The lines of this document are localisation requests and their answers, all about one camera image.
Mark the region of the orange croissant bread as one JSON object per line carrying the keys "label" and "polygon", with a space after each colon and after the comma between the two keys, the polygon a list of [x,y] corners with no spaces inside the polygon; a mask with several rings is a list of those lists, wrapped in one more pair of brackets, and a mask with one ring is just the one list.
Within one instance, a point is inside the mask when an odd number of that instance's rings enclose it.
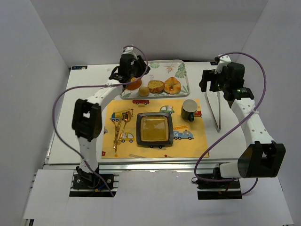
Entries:
{"label": "orange croissant bread", "polygon": [[129,84],[126,89],[127,90],[135,90],[138,89],[142,85],[141,79],[138,79],[136,77],[131,78],[131,84]]}

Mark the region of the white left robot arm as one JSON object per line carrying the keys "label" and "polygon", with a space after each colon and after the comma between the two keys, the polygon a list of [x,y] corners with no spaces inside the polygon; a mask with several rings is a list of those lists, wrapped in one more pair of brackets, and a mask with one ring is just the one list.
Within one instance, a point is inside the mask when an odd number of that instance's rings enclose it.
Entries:
{"label": "white left robot arm", "polygon": [[147,60],[134,52],[134,46],[126,46],[105,85],[87,99],[75,102],[71,127],[79,141],[80,154],[83,156],[77,173],[92,180],[99,173],[96,157],[96,139],[102,131],[102,110],[133,81],[141,79],[150,70]]}

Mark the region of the toasted bread slice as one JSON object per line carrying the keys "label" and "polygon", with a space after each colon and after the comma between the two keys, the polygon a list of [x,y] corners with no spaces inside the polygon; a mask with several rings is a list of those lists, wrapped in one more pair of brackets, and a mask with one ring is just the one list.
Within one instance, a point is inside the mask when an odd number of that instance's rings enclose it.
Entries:
{"label": "toasted bread slice", "polygon": [[150,93],[161,93],[165,88],[165,84],[159,80],[151,80],[148,82],[148,89]]}

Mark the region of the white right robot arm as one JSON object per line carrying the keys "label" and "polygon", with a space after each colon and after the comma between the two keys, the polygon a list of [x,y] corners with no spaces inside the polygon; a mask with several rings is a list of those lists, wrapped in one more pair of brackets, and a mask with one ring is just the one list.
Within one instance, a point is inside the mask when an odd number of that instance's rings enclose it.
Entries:
{"label": "white right robot arm", "polygon": [[229,54],[221,54],[215,58],[215,70],[204,70],[199,87],[202,92],[222,92],[230,109],[237,117],[238,124],[215,141],[205,152],[208,153],[219,142],[241,128],[247,148],[236,162],[219,165],[217,179],[204,179],[208,182],[230,182],[239,178],[274,178],[278,175],[286,149],[275,142],[268,133],[259,116],[258,108],[261,98],[255,102],[252,91],[244,86],[245,67],[231,61]]}

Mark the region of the metal tongs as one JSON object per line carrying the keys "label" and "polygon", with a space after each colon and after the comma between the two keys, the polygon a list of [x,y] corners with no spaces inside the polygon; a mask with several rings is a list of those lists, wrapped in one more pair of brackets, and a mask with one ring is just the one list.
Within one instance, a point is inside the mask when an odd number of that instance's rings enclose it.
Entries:
{"label": "metal tongs", "polygon": [[221,125],[221,122],[222,122],[221,121],[221,95],[220,95],[219,92],[217,92],[216,96],[217,96],[217,106],[218,106],[217,117],[215,116],[214,111],[212,109],[212,106],[210,104],[208,94],[207,94],[207,92],[205,92],[205,100],[206,100],[207,106],[209,108],[209,112],[210,112],[210,114],[212,116],[212,119],[214,121],[215,129],[219,133],[222,129],[222,125]]}

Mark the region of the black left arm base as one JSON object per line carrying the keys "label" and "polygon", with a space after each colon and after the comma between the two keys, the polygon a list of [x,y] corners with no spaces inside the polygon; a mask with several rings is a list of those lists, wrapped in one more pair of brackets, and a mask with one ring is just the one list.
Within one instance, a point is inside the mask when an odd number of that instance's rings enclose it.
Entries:
{"label": "black left arm base", "polygon": [[112,197],[118,189],[119,176],[114,174],[101,174],[103,180],[93,173],[86,173],[79,166],[73,173],[70,197]]}

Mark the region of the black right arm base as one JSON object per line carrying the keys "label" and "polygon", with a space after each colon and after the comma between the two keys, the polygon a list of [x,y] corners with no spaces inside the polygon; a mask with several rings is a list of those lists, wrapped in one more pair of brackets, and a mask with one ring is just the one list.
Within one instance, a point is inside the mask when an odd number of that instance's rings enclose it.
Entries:
{"label": "black right arm base", "polygon": [[237,162],[216,164],[210,173],[198,173],[196,164],[194,174],[191,182],[197,185],[199,200],[242,199]]}

